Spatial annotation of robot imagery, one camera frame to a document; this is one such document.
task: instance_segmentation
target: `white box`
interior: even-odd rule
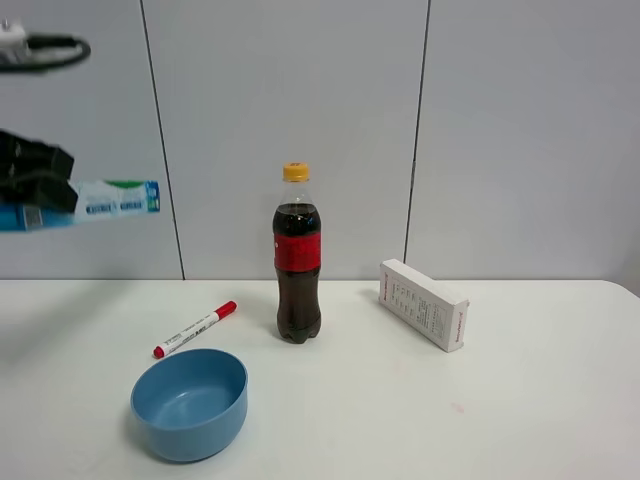
[[[380,264],[380,303],[445,352],[464,345],[469,300],[399,260]]]

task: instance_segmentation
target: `white marker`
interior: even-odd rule
[[[227,302],[220,308],[218,308],[215,312],[210,313],[204,318],[201,318],[193,325],[188,326],[180,333],[174,335],[166,342],[162,342],[153,350],[153,356],[156,358],[162,358],[165,355],[169,355],[170,353],[175,352],[182,345],[187,343],[192,338],[197,337],[202,332],[204,332],[207,328],[212,325],[215,325],[224,317],[233,313],[238,305],[236,302]]]

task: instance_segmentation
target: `cola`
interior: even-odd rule
[[[306,190],[309,167],[286,164],[283,177],[286,191],[273,216],[274,264],[280,293],[278,331],[286,340],[304,343],[318,335],[321,325],[321,222]]]

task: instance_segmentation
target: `red marker cap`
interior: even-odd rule
[[[236,308],[238,308],[238,304],[236,302],[227,302],[223,306],[218,308],[216,310],[216,313],[218,314],[218,318],[222,320],[224,317],[226,317],[230,313],[235,312]]]

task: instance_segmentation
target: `blue bowl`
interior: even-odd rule
[[[144,372],[131,410],[148,447],[174,462],[194,462],[229,445],[247,416],[247,369],[220,350],[170,355]]]

